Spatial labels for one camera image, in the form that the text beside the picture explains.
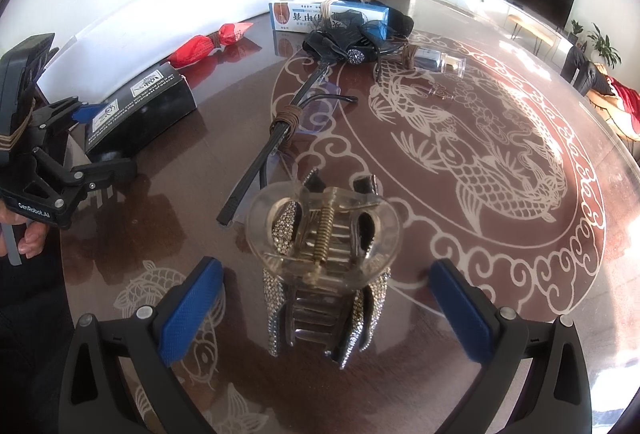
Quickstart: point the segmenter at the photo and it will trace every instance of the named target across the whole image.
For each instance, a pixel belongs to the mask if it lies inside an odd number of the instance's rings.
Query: round table
[[[74,320],[130,316],[216,257],[224,292],[172,367],[217,432],[429,433],[479,371],[427,286],[431,262],[449,257],[497,306],[574,319],[594,425],[606,422],[616,405],[602,379],[640,385],[638,166],[574,89],[490,25],[431,0],[382,1],[412,14],[414,43],[465,57],[462,77],[387,62],[376,83],[370,64],[337,65],[318,89],[338,87],[358,104],[310,104],[268,168],[273,182],[320,167],[339,187],[373,173],[398,210],[404,241],[372,346],[344,370],[316,344],[271,356],[262,266],[243,226],[257,186],[231,227],[215,221],[273,115],[315,68],[299,51],[303,35],[274,35],[267,16],[244,41],[182,70],[198,110],[140,152],[130,186],[92,193],[62,233]],[[528,365],[490,432],[508,419]],[[124,369],[158,430],[132,366]]]

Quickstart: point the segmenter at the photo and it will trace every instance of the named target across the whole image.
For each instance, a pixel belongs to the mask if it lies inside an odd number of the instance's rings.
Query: red blanket
[[[613,88],[622,98],[625,112],[631,115],[631,124],[634,127],[634,131],[640,134],[640,94],[632,88],[625,87],[615,78],[609,77],[609,80],[611,80]]]

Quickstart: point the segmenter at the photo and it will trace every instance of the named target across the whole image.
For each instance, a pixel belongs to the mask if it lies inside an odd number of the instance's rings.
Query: cardboard package
[[[380,37],[386,39],[386,25],[389,20],[389,8],[363,4],[359,2],[334,1],[329,7],[329,16],[332,23],[340,24],[340,17],[334,15],[346,11],[359,11],[364,16],[365,22],[379,20],[384,25],[380,27]],[[310,33],[317,28],[320,20],[320,2],[304,0],[281,0],[270,3],[271,28],[275,31],[291,31],[294,33]]]

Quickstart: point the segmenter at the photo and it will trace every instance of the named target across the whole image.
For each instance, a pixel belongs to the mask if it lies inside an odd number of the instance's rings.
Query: red packaging
[[[235,44],[251,26],[253,24],[250,22],[224,24],[218,31],[209,36],[194,36],[169,56],[169,63],[175,68],[194,64],[209,56],[209,53],[216,48]]]
[[[253,24],[251,22],[239,22],[238,24],[224,24],[220,30],[217,31],[218,38],[221,46],[230,46],[235,44],[240,38],[244,36],[244,33]]]

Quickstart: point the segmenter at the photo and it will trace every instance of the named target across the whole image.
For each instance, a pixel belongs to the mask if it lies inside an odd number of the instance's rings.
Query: black box
[[[187,81],[169,63],[148,68],[105,103],[86,126],[85,152],[92,162],[135,156],[196,109]]]

